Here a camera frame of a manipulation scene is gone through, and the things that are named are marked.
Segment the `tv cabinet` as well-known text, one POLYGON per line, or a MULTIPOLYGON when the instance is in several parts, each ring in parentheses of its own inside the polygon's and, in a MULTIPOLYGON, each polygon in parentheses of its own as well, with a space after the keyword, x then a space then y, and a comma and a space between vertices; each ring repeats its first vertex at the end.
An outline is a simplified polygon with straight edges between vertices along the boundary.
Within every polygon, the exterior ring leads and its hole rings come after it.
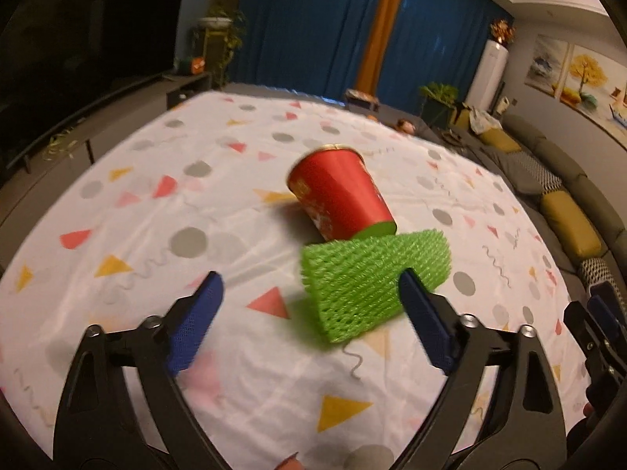
POLYGON ((24 157, 1 181, 1 267, 61 195, 98 159, 135 130, 208 90, 212 76, 164 76, 73 118, 24 157))

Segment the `green foam net sleeve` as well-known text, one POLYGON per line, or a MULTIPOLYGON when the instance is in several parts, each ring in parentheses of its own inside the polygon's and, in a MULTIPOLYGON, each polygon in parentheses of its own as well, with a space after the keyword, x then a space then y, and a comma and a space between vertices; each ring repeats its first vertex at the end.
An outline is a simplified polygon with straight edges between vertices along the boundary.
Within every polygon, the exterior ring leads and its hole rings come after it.
POLYGON ((343 343, 398 316, 400 275, 408 268, 427 291, 442 286, 452 269, 445 234, 426 229, 304 247, 302 283, 326 340, 343 343))

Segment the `houndstooth patterned cushion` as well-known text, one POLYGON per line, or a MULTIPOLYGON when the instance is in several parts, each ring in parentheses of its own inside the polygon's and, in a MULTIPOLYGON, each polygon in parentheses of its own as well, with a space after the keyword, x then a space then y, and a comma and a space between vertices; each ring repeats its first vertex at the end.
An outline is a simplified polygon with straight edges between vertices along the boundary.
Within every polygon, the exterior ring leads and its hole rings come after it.
POLYGON ((588 291, 592 286, 609 282, 619 300, 626 299, 626 283, 615 261, 605 258, 590 258, 578 265, 578 275, 588 291))

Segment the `patterned white tablecloth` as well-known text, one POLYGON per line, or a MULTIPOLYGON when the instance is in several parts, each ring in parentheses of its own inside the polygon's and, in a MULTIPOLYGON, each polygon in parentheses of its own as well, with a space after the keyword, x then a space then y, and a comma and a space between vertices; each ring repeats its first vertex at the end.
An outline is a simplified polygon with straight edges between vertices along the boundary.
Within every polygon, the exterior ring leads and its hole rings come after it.
POLYGON ((391 464, 444 377, 403 316, 341 345, 327 345, 315 323, 300 253, 320 234, 286 178, 329 143, 360 152, 400 232, 446 235, 452 271, 440 291, 457 311, 538 330, 565 422, 581 419, 588 381, 562 322, 570 294, 506 181, 344 110, 202 94, 82 175, 2 278, 1 388, 43 448, 85 328, 132 329, 217 272, 223 304, 179 383, 228 462, 391 464))

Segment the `plant on stand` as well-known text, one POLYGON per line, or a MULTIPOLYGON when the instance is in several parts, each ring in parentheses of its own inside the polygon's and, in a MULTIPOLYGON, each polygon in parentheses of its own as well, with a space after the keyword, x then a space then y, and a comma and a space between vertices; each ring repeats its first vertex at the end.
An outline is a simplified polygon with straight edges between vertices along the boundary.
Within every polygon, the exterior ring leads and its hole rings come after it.
POLYGON ((228 82, 228 69, 235 54, 243 46, 246 18, 242 11, 211 7, 208 15, 199 18, 189 32, 194 58, 202 58, 204 71, 210 74, 212 86, 222 88, 228 82))

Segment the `white standing air conditioner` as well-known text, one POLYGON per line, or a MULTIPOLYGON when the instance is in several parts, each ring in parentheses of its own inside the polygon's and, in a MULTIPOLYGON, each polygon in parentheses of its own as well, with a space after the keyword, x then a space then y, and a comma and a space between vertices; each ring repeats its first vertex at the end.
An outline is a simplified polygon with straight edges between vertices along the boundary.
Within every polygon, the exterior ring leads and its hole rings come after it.
POLYGON ((489 39, 467 94, 466 103, 472 108, 488 110, 500 86, 509 51, 501 43, 489 39))

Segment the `yellow cushion far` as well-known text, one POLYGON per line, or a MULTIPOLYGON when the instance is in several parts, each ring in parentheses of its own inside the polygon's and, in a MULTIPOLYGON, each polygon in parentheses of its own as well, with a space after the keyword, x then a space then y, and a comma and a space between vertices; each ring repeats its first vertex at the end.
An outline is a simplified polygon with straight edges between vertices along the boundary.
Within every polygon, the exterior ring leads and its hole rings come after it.
POLYGON ((506 154, 522 151, 521 145, 501 128, 493 127, 490 130, 486 130, 479 135, 479 140, 484 145, 493 146, 493 148, 497 148, 506 154))

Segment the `yellow cushion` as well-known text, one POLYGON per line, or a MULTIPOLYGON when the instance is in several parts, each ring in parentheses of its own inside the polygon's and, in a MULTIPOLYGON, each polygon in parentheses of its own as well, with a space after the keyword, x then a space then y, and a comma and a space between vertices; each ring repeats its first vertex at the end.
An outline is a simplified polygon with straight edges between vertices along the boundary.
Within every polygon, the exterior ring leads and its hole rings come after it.
POLYGON ((570 193, 559 190, 544 194, 540 209, 572 261, 580 263, 603 256, 602 238, 570 193))
POLYGON ((521 145, 501 128, 493 127, 490 130, 486 130, 479 135, 479 140, 484 145, 493 146, 493 148, 497 148, 506 154, 522 151, 521 145))

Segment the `yellow cushion middle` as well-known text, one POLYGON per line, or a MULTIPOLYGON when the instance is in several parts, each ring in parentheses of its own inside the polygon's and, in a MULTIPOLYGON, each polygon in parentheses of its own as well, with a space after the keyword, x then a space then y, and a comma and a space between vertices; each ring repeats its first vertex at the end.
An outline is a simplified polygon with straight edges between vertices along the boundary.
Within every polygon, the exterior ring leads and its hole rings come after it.
POLYGON ((602 238, 570 193, 559 190, 544 194, 540 209, 572 261, 580 263, 603 256, 602 238))

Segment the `left small painting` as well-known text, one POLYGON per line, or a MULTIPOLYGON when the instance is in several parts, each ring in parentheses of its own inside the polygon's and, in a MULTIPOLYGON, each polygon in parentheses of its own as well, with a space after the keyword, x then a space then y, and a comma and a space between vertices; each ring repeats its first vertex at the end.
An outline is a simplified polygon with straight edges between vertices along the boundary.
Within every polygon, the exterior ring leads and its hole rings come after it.
POLYGON ((543 94, 555 97, 565 65, 569 43, 538 34, 533 44, 533 57, 525 76, 525 84, 543 94))

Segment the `black television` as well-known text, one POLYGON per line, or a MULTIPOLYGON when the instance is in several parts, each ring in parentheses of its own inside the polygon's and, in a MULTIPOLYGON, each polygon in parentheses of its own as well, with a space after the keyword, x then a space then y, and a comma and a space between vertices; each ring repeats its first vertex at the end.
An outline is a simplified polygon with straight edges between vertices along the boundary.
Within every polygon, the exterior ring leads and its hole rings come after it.
POLYGON ((173 67, 182 0, 24 0, 1 34, 1 158, 173 67))

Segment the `red flower decoration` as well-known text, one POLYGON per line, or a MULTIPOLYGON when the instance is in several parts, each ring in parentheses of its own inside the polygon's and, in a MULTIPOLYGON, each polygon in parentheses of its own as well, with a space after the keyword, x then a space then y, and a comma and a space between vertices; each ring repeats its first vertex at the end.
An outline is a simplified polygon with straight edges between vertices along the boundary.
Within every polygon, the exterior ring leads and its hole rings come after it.
POLYGON ((495 19, 490 24, 490 33, 496 43, 505 48, 515 39, 515 27, 507 19, 495 19))

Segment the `blue curtain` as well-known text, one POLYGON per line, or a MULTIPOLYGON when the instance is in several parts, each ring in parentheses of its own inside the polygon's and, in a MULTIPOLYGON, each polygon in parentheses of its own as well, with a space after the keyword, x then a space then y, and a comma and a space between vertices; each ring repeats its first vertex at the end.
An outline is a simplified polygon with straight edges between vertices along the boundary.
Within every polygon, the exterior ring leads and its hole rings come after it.
POLYGON ((338 100, 355 88, 414 112, 420 89, 471 86, 493 0, 239 0, 246 18, 233 81, 338 100))

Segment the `red paper cup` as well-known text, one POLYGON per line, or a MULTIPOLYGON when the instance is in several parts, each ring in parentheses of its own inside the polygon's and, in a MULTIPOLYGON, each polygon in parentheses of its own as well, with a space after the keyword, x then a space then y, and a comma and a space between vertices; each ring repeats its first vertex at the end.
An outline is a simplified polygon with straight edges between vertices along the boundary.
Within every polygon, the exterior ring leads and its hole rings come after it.
POLYGON ((325 145, 306 154, 289 172, 287 187, 327 241, 397 232, 363 157, 353 148, 325 145))

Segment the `grey flat cushion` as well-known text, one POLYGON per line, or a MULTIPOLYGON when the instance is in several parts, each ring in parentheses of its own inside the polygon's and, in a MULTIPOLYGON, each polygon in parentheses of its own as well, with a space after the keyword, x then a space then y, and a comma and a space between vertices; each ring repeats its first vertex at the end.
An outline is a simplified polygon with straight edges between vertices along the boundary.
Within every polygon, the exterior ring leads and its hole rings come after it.
POLYGON ((484 146, 481 151, 505 174, 518 194, 541 196, 563 187, 557 175, 524 151, 505 153, 492 146, 484 146))

